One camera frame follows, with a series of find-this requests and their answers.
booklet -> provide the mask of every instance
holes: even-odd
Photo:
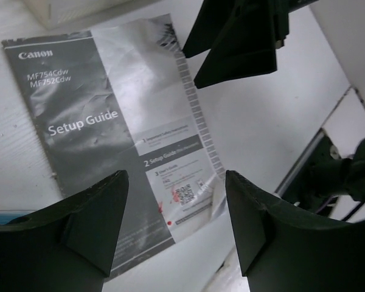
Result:
[[[129,174],[111,277],[212,219],[225,170],[168,15],[2,44],[63,196]]]

black cable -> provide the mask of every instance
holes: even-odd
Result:
[[[357,211],[358,210],[360,210],[361,209],[361,207],[363,206],[363,205],[365,205],[365,201],[362,201],[362,202],[359,202],[358,203],[358,205],[357,206],[355,206],[354,207],[354,209],[353,210],[351,210],[350,212],[349,212],[349,214],[347,214],[341,221],[347,221],[347,220],[349,220],[354,214],[356,214],[357,213]]]

tabletop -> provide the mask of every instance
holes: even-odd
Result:
[[[108,27],[171,13],[184,44],[201,0],[122,4],[54,30],[20,0],[0,0],[0,42]],[[227,169],[273,192],[350,86],[308,7],[290,15],[279,70],[199,90],[207,125]],[[206,53],[188,60],[192,75]],[[36,210],[61,200],[0,43],[0,210]],[[232,249],[226,212],[205,228],[105,284],[104,291],[199,292]]]

red mark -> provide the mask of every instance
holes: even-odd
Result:
[[[162,213],[162,202],[158,203],[158,212]]]
[[[175,191],[175,186],[172,187],[172,195],[173,195],[173,201],[178,203],[180,202],[180,199],[178,198],[178,194]]]

white wall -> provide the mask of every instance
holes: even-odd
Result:
[[[365,0],[319,0],[311,8],[347,77],[365,100]]]

